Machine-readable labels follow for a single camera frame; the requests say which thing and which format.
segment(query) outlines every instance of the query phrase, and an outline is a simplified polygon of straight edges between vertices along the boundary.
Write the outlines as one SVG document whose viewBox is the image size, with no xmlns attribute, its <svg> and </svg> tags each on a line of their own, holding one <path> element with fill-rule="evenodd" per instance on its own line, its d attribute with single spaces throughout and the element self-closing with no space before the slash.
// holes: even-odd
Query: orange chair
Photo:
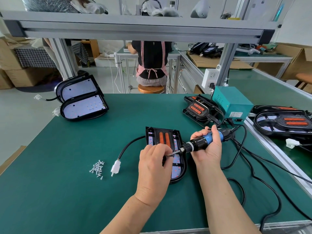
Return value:
<svg viewBox="0 0 312 234">
<path fill-rule="evenodd" d="M 299 73 L 296 75 L 296 79 L 299 80 L 295 86 L 296 88 L 298 88 L 304 82 L 301 90 L 303 90 L 307 84 L 312 84 L 312 74 Z"/>
<path fill-rule="evenodd" d="M 165 86 L 142 86 L 138 85 L 138 90 L 143 94 L 161 94 L 165 91 Z"/>
</svg>

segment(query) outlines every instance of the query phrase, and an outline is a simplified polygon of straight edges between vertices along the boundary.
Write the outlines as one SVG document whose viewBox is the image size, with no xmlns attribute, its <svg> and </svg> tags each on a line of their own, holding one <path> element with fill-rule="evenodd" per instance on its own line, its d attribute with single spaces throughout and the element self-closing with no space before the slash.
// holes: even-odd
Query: floor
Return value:
<svg viewBox="0 0 312 234">
<path fill-rule="evenodd" d="M 91 67 L 83 68 L 93 74 L 104 94 L 119 93 L 121 91 L 120 78 L 117 68 Z M 124 70 L 124 80 L 128 78 Z M 138 86 L 136 79 L 131 76 L 131 85 Z M 184 93 L 179 85 L 178 93 Z M 24 93 L 17 89 L 0 90 L 0 165 L 4 163 L 21 145 L 28 145 L 38 133 L 52 120 L 52 112 L 60 106 L 58 101 L 37 101 L 34 96 L 37 93 Z M 40 93 L 43 98 L 54 98 L 54 92 Z"/>
</svg>

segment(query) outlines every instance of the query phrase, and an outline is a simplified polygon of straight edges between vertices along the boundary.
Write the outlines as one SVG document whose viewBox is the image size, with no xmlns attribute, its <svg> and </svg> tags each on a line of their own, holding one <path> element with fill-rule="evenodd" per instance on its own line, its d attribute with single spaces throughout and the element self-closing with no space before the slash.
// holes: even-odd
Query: power strip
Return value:
<svg viewBox="0 0 312 234">
<path fill-rule="evenodd" d="M 218 74 L 219 70 L 217 69 L 206 69 L 204 79 L 202 81 L 202 87 L 208 90 L 211 83 L 216 83 Z"/>
</svg>

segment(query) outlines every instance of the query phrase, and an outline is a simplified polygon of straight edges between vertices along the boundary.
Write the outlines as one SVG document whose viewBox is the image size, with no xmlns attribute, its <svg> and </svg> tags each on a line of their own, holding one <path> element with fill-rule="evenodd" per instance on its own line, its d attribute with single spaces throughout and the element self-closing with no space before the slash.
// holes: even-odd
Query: plaid fabric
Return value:
<svg viewBox="0 0 312 234">
<path fill-rule="evenodd" d="M 88 63 L 89 55 L 82 43 L 72 46 L 73 52 L 85 64 Z M 44 48 L 34 48 L 30 44 L 15 48 L 22 67 L 46 67 L 56 68 L 53 60 Z"/>
<path fill-rule="evenodd" d="M 156 68 L 156 69 L 146 69 L 144 67 L 144 41 L 141 41 L 141 57 L 142 57 L 142 65 L 138 65 L 137 67 L 137 77 L 143 73 L 143 71 L 147 70 L 147 72 L 149 73 L 149 76 L 151 74 L 151 70 L 155 72 L 156 74 L 156 78 L 158 78 L 157 76 L 157 70 L 162 70 L 166 76 L 168 76 L 168 72 L 166 70 L 166 66 L 165 66 L 165 57 L 166 57 L 166 47 L 165 47 L 165 42 L 161 42 L 161 47 L 163 49 L 163 65 L 161 68 Z"/>
</svg>

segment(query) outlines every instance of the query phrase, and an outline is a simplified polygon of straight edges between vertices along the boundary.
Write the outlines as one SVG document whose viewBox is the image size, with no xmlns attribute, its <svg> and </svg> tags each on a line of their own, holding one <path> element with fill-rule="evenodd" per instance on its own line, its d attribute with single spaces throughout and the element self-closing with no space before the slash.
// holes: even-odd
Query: white wall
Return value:
<svg viewBox="0 0 312 234">
<path fill-rule="evenodd" d="M 295 0 L 275 34 L 275 41 L 312 46 L 311 6 L 312 0 Z"/>
</svg>

